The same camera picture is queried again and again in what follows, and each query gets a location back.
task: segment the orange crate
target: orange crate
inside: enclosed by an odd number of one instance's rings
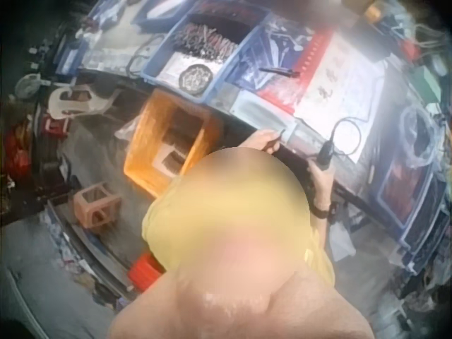
[[[140,258],[133,263],[127,276],[131,280],[133,286],[143,293],[146,291],[155,281],[162,276],[165,269],[158,263],[154,256],[145,252],[141,254]]]
[[[221,135],[222,122],[207,109],[161,90],[154,90],[141,112],[141,119],[124,163],[124,174],[155,198],[165,192],[173,179],[157,168],[154,162],[164,144],[165,134],[172,127],[173,115],[179,109],[202,120],[201,129],[179,174],[185,174],[205,157]]]

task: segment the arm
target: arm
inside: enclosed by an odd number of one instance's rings
[[[309,171],[316,189],[314,204],[319,210],[329,210],[331,205],[331,193],[333,191],[334,169],[330,167],[322,171],[312,160],[308,160]],[[326,236],[328,232],[327,219],[319,219],[311,213],[311,226],[319,232],[319,241],[322,248],[325,247]]]

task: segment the white paper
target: white paper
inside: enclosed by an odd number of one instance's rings
[[[335,123],[345,117],[354,120],[341,123],[335,132],[338,150],[351,153],[358,162],[374,123],[384,83],[384,64],[371,63],[351,44],[335,34],[314,74],[294,116],[302,119],[325,139],[329,139]]]

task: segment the black cable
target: black cable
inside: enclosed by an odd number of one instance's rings
[[[129,63],[126,66],[126,75],[128,78],[131,79],[136,79],[140,76],[140,71],[131,71],[130,68],[132,66],[132,64],[135,62],[135,60],[137,60],[137,58],[149,58],[150,56],[148,55],[143,55],[141,54],[142,50],[145,49],[146,47],[148,47],[150,44],[152,44],[154,41],[156,41],[157,39],[164,39],[165,35],[164,34],[154,34],[152,37],[150,37],[148,40],[146,40],[139,48],[136,49],[135,53],[133,53],[133,56],[130,58]]]
[[[356,129],[358,130],[359,142],[358,142],[357,146],[355,147],[355,149],[352,152],[344,153],[344,152],[334,151],[334,153],[336,155],[345,155],[345,156],[351,155],[351,154],[355,153],[358,150],[358,148],[361,146],[361,141],[362,141],[361,130],[359,129],[358,124],[356,122],[354,122],[352,119],[359,120],[359,121],[364,121],[361,118],[354,118],[354,117],[345,117],[345,118],[337,120],[337,122],[334,124],[333,130],[331,131],[330,141],[333,141],[334,134],[336,132],[337,127],[340,125],[340,123],[344,122],[344,121],[347,121],[347,122],[350,122],[353,126],[355,126]]]

